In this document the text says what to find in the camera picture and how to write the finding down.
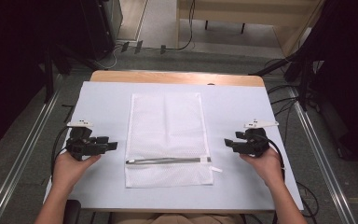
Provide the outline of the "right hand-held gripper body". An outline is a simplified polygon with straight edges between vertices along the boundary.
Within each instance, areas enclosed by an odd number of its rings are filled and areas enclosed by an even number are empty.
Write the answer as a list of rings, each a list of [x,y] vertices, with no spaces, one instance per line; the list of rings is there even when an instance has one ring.
[[[240,154],[250,155],[252,157],[260,157],[267,149],[269,149],[269,139],[265,129],[267,127],[278,126],[278,121],[265,121],[254,119],[244,124],[246,139],[240,144]]]

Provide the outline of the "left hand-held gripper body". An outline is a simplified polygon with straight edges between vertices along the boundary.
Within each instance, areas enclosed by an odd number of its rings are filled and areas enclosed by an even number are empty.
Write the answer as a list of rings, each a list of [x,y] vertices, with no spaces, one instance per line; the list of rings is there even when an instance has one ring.
[[[77,161],[83,156],[96,156],[100,154],[100,148],[96,144],[97,139],[91,137],[92,130],[86,121],[69,122],[67,127],[71,129],[66,140],[66,149]]]

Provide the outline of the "white mesh laundry bag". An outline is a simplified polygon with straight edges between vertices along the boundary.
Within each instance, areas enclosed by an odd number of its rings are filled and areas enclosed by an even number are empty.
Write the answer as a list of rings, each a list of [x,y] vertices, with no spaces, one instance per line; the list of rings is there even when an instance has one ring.
[[[212,185],[201,94],[135,93],[125,152],[128,188]]]

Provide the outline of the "person's right hand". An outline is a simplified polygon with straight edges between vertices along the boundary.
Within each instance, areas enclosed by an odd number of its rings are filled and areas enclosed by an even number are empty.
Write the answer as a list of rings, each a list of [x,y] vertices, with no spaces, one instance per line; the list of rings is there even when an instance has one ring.
[[[240,157],[254,167],[270,189],[284,184],[279,154],[271,147],[259,158],[245,154],[240,154]]]

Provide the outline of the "person's left hand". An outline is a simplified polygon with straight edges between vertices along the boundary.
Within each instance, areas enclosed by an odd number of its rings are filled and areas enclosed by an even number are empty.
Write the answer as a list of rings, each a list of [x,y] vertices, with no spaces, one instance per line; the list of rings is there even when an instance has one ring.
[[[76,182],[87,169],[101,158],[91,156],[84,161],[77,161],[68,152],[62,153],[55,162],[52,186],[55,189],[71,191]]]

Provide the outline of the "white table mat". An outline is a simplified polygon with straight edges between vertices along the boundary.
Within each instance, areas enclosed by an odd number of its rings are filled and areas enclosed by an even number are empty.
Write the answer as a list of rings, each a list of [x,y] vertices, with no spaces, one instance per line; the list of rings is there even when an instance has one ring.
[[[207,140],[213,164],[209,186],[128,189],[125,186],[125,146],[131,96],[135,93],[197,92],[201,96]],[[96,136],[117,143],[77,182],[70,197],[85,209],[115,212],[245,213],[274,208],[269,189],[255,169],[226,147],[245,123],[266,121],[266,133],[277,146],[282,139],[264,86],[84,82],[73,114],[92,124]]]

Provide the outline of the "black chair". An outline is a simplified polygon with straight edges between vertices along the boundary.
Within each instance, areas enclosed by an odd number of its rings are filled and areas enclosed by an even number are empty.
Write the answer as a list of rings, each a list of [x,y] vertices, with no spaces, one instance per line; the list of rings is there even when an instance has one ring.
[[[81,210],[81,203],[77,200],[68,200],[64,209],[62,224],[77,224]]]

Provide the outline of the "black metal stand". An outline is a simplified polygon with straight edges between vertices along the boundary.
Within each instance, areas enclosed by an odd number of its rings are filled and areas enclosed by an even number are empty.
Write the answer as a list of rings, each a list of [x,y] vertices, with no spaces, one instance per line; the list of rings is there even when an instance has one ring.
[[[307,110],[307,92],[310,78],[313,75],[313,60],[306,56],[301,56],[299,53],[293,53],[286,58],[279,59],[276,63],[263,68],[260,71],[253,73],[253,76],[262,77],[270,72],[277,70],[289,63],[288,69],[284,72],[284,79],[287,82],[293,82],[300,77],[300,82],[297,87],[297,100],[301,108]]]
[[[53,66],[56,66],[60,73],[66,75],[68,75],[72,69],[67,57],[73,58],[77,62],[87,66],[91,71],[101,70],[101,67],[97,66],[96,63],[90,62],[85,57],[82,57],[79,53],[69,49],[65,45],[45,43],[43,45],[43,54],[44,75],[46,80],[46,103],[52,98],[54,93]]]

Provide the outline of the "wooden table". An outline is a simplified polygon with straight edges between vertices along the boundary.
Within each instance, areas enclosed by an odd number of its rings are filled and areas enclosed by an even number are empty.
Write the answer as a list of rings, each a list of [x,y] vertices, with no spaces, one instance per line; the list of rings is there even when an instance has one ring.
[[[197,84],[219,86],[264,87],[258,76],[222,75],[193,72],[157,71],[95,71],[90,77],[94,82]]]

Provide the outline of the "person's lap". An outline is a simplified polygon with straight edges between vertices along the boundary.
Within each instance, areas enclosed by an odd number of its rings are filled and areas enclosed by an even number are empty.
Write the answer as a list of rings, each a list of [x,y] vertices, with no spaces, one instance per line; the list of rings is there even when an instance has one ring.
[[[109,224],[245,224],[240,215],[116,213]]]

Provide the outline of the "black cabinet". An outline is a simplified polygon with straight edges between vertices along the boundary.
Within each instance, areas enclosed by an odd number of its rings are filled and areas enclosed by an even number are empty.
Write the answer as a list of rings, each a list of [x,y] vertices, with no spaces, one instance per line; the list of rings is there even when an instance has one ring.
[[[116,45],[123,20],[119,0],[80,0],[90,47],[88,55],[101,60]]]

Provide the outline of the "light wooden bench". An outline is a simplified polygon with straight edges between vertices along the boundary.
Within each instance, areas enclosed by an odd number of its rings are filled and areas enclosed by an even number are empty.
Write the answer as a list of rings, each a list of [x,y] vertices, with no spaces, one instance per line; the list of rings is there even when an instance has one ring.
[[[194,19],[272,25],[285,57],[296,51],[325,0],[195,0]]]

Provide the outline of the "metal floor rail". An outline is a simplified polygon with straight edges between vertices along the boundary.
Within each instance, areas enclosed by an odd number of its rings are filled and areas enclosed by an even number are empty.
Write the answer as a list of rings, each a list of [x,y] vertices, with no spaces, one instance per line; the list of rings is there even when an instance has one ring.
[[[291,104],[284,124],[284,143],[312,223],[358,224],[310,116],[298,102]]]
[[[17,187],[17,184],[20,181],[21,175],[28,160],[30,160],[34,146],[37,143],[37,140],[47,123],[49,115],[51,114],[51,111],[57,102],[60,91],[60,89],[57,89],[55,92],[53,92],[51,98],[41,107],[41,110],[35,119],[31,130],[28,132],[26,139],[21,145],[21,149],[17,154],[16,159],[10,166],[10,170],[5,177],[5,180],[0,185],[0,218],[4,213],[12,194]]]

